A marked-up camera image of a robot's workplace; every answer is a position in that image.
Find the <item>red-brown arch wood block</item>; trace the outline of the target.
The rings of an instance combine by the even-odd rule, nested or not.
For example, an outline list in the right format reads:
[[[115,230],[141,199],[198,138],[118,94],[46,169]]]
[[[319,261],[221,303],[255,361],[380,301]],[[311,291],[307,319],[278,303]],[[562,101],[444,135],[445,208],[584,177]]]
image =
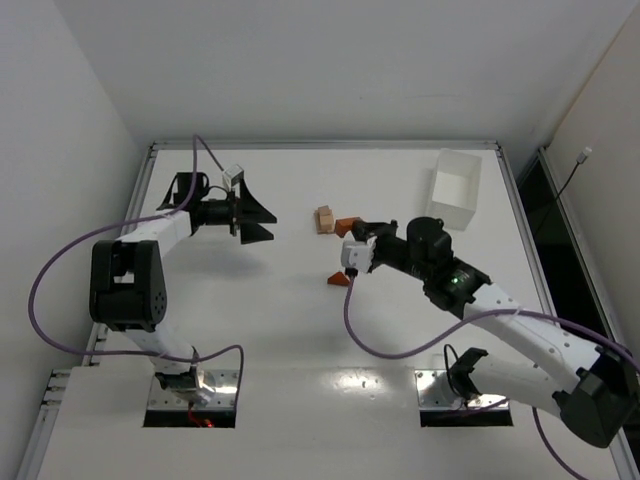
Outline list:
[[[339,238],[344,238],[347,233],[351,232],[354,226],[354,223],[360,221],[360,217],[348,217],[348,218],[340,218],[335,221],[334,224],[334,234]]]

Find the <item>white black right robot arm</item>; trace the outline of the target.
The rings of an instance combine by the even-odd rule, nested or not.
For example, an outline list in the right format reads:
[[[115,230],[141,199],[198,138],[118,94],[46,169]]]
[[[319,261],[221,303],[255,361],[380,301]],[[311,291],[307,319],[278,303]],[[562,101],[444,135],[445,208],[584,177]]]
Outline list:
[[[592,330],[529,311],[488,275],[455,256],[444,223],[355,219],[341,263],[350,279],[387,266],[423,284],[423,293],[460,325],[473,324],[528,359],[517,364],[483,348],[466,350],[427,390],[438,409],[499,395],[558,418],[585,443],[606,448],[639,408],[639,364],[629,351]]]

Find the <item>red-brown triangle wood block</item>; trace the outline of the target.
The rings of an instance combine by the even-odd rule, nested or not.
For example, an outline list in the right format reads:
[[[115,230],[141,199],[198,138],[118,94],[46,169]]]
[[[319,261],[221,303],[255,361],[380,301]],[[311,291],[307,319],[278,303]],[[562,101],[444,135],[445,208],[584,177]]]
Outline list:
[[[338,271],[327,279],[327,284],[332,286],[348,287],[350,279],[345,273]]]

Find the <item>engraved light wood block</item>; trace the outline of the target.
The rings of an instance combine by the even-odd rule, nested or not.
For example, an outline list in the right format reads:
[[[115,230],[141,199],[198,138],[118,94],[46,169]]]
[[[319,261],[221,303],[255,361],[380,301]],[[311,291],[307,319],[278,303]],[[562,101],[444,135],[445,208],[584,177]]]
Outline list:
[[[322,225],[321,214],[319,210],[314,211],[314,221],[315,221],[316,233],[318,235],[324,234],[324,227]]]

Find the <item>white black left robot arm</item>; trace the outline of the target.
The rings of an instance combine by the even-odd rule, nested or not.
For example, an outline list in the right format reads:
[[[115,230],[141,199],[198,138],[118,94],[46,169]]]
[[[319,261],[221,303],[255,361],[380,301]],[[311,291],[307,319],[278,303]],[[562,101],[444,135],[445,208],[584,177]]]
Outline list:
[[[225,194],[211,199],[202,172],[179,172],[151,220],[92,249],[89,307],[94,322],[124,334],[148,352],[160,387],[194,405],[213,401],[213,377],[196,348],[175,334],[165,316],[168,294],[164,257],[202,226],[226,226],[241,244],[271,241],[267,225],[276,217],[250,193],[244,171],[234,165],[222,173]]]

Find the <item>white perforated box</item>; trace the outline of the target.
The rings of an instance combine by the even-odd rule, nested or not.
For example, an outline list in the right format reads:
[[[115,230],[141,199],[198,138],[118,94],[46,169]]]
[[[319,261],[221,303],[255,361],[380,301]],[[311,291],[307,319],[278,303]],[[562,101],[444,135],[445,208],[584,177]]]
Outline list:
[[[448,229],[464,231],[477,211],[482,158],[442,149],[428,188],[425,214]]]

